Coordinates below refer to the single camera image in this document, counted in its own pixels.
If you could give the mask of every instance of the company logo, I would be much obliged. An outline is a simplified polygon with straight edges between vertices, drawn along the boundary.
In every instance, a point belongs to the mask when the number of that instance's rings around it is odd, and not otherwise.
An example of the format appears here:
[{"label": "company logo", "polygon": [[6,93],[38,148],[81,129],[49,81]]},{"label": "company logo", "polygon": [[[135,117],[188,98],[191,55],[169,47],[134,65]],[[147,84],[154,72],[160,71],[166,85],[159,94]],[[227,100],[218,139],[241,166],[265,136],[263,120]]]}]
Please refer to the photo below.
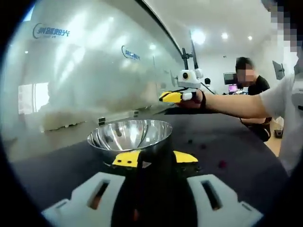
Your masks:
[{"label": "company logo", "polygon": [[125,56],[126,58],[141,60],[141,58],[140,58],[139,55],[137,55],[137,54],[135,54],[133,52],[130,52],[129,50],[126,49],[125,46],[121,47],[121,51],[122,51],[123,56]]},{"label": "company logo", "polygon": [[43,38],[56,38],[57,36],[69,36],[68,30],[62,30],[55,27],[45,27],[42,23],[38,23],[33,28],[33,37],[35,39]]}]

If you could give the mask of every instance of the desk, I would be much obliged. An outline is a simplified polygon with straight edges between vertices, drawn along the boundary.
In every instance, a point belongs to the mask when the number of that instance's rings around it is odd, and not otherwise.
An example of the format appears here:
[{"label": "desk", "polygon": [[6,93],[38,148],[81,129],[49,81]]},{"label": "desk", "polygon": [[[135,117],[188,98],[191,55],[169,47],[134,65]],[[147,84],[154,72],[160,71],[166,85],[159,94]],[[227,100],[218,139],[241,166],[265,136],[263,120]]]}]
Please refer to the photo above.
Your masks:
[{"label": "desk", "polygon": [[[240,201],[263,213],[287,180],[276,156],[238,118],[218,113],[161,113],[149,118],[169,122],[175,150],[194,154],[205,174],[219,177],[237,192]],[[223,169],[218,167],[222,160],[227,164]],[[74,188],[95,173],[108,170],[86,141],[14,163],[13,167],[40,210],[70,198]]]}]

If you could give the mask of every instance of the small red object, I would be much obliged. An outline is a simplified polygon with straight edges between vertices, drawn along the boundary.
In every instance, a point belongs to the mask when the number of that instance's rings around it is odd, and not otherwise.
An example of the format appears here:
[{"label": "small red object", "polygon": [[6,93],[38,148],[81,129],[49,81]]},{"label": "small red object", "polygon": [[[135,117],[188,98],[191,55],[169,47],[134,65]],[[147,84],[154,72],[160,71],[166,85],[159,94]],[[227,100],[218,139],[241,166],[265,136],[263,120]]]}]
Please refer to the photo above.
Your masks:
[{"label": "small red object", "polygon": [[225,161],[222,160],[222,161],[219,162],[219,168],[220,169],[226,168],[226,166],[227,166],[227,163]]}]

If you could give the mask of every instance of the robotic hand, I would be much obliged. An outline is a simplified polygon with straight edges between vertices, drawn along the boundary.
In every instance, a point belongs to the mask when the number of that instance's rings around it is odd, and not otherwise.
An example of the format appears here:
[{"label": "robotic hand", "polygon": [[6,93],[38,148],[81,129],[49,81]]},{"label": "robotic hand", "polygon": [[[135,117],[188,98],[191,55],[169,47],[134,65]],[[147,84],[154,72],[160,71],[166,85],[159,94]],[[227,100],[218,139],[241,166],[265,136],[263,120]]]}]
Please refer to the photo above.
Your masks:
[{"label": "robotic hand", "polygon": [[183,89],[176,91],[165,91],[161,94],[159,101],[167,103],[180,103],[196,97],[196,90],[200,88],[203,78],[201,69],[196,70],[181,70],[178,74],[178,87]]}]

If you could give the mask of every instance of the stainless steel bowl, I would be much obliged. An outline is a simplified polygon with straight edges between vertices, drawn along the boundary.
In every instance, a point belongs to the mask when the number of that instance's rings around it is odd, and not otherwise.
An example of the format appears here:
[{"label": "stainless steel bowl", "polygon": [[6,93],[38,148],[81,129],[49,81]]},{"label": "stainless steel bowl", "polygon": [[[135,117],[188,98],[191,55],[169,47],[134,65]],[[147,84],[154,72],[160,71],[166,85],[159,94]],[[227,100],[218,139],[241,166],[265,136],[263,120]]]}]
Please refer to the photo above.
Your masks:
[{"label": "stainless steel bowl", "polygon": [[87,140],[105,155],[106,163],[112,163],[121,152],[161,150],[166,142],[170,143],[171,132],[172,126],[167,122],[132,120],[101,126],[91,132]]}]

